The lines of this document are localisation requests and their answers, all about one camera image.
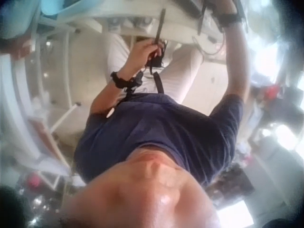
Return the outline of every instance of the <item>hand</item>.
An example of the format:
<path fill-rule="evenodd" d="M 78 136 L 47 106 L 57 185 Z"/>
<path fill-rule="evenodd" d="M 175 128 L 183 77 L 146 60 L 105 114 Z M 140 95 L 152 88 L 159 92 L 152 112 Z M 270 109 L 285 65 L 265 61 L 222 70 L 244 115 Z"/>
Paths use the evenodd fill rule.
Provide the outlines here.
<path fill-rule="evenodd" d="M 154 44 L 154 39 L 146 39 L 137 42 L 130 52 L 130 55 L 117 76 L 126 81 L 130 80 L 138 71 L 140 71 L 148 60 L 151 59 L 151 54 L 156 56 L 162 55 L 161 48 L 163 44 Z"/>

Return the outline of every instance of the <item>neck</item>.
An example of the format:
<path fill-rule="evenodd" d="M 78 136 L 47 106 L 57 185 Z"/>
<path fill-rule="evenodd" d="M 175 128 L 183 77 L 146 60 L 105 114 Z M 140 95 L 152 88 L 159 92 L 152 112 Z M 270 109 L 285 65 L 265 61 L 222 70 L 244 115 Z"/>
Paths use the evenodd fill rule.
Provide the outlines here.
<path fill-rule="evenodd" d="M 139 154 L 142 153 L 156 153 L 159 154 L 161 156 L 163 156 L 164 158 L 170 160 L 171 162 L 176 164 L 175 159 L 172 157 L 172 155 L 166 151 L 165 149 L 158 147 L 158 146 L 154 146 L 154 145 L 146 145 L 143 147 L 139 147 L 136 148 L 127 158 L 127 160 L 134 158 L 136 156 L 138 156 Z"/>

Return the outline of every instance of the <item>skin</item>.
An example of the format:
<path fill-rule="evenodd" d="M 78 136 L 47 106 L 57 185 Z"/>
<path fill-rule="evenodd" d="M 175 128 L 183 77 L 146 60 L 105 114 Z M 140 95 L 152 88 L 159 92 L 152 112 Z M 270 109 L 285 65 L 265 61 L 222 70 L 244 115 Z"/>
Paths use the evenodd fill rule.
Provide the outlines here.
<path fill-rule="evenodd" d="M 218 12 L 236 13 L 231 0 L 216 0 Z M 228 88 L 246 100 L 249 90 L 249 58 L 240 23 L 225 28 Z M 160 45 L 145 40 L 134 45 L 118 77 L 130 80 Z M 110 82 L 95 98 L 90 113 L 107 115 L 121 93 Z M 212 202 L 193 176 L 176 164 L 163 149 L 136 149 L 126 161 L 92 180 L 63 207 L 67 227 L 219 227 Z"/>

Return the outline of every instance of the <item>t-shirt sleeve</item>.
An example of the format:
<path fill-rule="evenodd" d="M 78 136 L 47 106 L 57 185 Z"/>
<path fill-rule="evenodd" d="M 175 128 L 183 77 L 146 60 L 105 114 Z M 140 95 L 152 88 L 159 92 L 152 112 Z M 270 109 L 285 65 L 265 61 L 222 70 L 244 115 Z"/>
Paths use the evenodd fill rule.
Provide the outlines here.
<path fill-rule="evenodd" d="M 213 140 L 215 150 L 210 153 L 211 166 L 215 168 L 214 175 L 228 167 L 234 157 L 243 108 L 244 102 L 240 97 L 227 95 L 209 116 L 216 128 L 216 140 Z"/>
<path fill-rule="evenodd" d="M 88 171 L 90 170 L 89 152 L 94 144 L 94 140 L 98 132 L 102 129 L 103 125 L 107 121 L 104 115 L 91 114 L 86 122 L 85 130 L 78 142 L 78 145 L 74 154 L 74 161 L 76 164 L 76 170 L 81 177 L 87 181 Z"/>

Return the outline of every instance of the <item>window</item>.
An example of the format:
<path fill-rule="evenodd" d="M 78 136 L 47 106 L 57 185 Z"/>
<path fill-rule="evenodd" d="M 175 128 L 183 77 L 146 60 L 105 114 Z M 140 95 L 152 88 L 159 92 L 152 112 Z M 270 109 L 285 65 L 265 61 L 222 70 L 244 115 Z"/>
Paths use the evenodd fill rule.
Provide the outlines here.
<path fill-rule="evenodd" d="M 244 201 L 218 211 L 223 228 L 246 228 L 253 225 L 253 219 Z"/>

